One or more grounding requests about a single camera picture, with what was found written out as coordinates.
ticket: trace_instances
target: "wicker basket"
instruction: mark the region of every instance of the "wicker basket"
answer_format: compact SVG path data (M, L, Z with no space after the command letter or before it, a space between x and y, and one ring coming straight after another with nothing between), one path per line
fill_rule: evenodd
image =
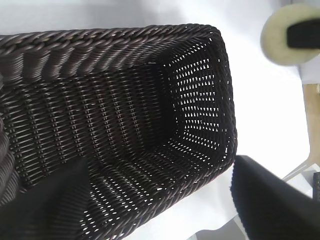
M89 157L76 239L125 237L235 159L228 56L212 26L3 36L0 74L0 204Z

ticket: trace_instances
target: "white surface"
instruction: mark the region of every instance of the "white surface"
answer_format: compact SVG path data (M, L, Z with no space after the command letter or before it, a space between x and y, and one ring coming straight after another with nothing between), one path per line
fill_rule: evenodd
M320 56L300 65L303 84L320 84Z
M57 29L210 24L221 30L229 55L238 154L283 178L305 161L309 140L299 73L267 61L260 31L279 0L2 0L0 34ZM215 230L236 215L232 169L139 227L126 240L185 240Z
M303 170L301 173L291 178L287 183L309 198L313 198L313 176L314 173L320 172L320 167L313 164Z

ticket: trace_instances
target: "cream circular object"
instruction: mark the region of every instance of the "cream circular object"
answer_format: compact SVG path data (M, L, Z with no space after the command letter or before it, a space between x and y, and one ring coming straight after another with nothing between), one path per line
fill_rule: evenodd
M320 8L291 4L280 8L266 21L261 33L261 48L272 62L290 66L305 63L320 53L320 49L289 48L288 27L307 20L320 18Z

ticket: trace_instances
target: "basket rim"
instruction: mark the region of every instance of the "basket rim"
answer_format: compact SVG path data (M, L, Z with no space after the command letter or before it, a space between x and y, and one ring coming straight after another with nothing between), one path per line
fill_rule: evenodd
M220 34L211 25L149 25L130 28L94 28L54 30L0 36L0 57L12 54L61 51L70 48L88 48L113 45L160 43L169 40L208 38Z

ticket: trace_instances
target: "woven texture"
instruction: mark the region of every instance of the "woven texture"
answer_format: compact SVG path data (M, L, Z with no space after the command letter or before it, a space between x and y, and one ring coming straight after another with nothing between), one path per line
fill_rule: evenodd
M88 160L76 156L0 208L1 240L74 240L90 198Z
M75 156L90 158L76 239L125 237L235 159L228 56L212 26L5 36L0 73L9 142L0 160L10 160L0 190L28 191ZM13 163L20 185L3 185Z

